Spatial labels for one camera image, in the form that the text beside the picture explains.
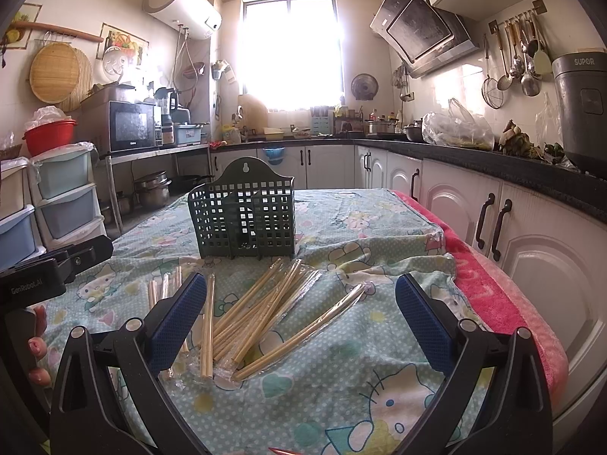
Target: window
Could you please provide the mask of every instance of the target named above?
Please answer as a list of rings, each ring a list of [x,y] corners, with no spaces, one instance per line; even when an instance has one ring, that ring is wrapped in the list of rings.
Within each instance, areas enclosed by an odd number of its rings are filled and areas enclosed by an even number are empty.
[[[270,109],[334,105],[343,94],[335,0],[245,4],[245,92]]]

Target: rice cooker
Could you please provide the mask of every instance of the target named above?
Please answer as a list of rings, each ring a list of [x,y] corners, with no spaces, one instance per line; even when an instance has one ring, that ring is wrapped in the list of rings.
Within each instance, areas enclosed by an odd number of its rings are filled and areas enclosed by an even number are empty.
[[[566,156],[607,179],[607,53],[571,53],[552,64]]]

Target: microwave oven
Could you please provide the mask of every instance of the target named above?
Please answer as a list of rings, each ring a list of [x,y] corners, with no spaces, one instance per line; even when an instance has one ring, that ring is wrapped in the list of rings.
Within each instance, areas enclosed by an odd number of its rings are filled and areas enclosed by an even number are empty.
[[[160,108],[145,103],[104,102],[82,112],[77,138],[95,144],[99,157],[161,147]]]
[[[418,78],[478,50],[462,19],[429,0],[384,0],[371,22]]]

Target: black countertop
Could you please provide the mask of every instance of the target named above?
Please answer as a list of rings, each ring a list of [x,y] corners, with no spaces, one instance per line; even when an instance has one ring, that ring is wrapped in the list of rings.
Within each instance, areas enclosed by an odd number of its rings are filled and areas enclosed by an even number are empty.
[[[541,161],[505,156],[499,152],[368,139],[249,142],[248,144],[220,147],[217,152],[301,145],[363,145],[364,147],[381,148],[415,159],[432,159],[453,164],[537,191],[607,223],[607,181]]]

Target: wall picture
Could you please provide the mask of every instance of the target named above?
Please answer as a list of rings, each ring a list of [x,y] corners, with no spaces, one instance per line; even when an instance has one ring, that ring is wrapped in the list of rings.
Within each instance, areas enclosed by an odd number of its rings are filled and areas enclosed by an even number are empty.
[[[105,23],[101,26],[100,36],[105,41],[99,43],[97,47],[96,58],[98,60],[103,58],[103,53],[105,53],[107,48],[117,46],[124,50],[124,53],[129,58],[130,65],[140,66],[150,46],[149,41],[145,41],[145,39],[138,38],[131,33]]]
[[[35,3],[24,3],[19,8],[19,11],[14,15],[13,22],[17,20],[26,20],[28,22],[36,22],[42,5]],[[6,38],[7,50],[25,50],[29,44],[31,29],[14,29],[8,28],[4,37]]]

